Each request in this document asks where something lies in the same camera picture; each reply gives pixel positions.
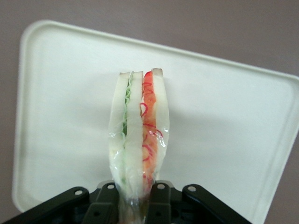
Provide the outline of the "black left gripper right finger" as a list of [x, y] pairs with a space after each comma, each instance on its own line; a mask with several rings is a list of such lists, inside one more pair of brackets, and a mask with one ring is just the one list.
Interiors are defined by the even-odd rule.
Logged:
[[200, 185], [190, 184], [181, 191], [169, 182], [152, 186], [147, 224], [249, 224], [223, 201]]

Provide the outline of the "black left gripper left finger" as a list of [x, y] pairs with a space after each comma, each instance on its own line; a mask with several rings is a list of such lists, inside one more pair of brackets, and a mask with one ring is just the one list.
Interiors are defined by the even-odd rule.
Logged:
[[7, 220], [6, 224], [116, 224], [119, 192], [113, 182], [106, 182], [90, 193], [73, 187]]

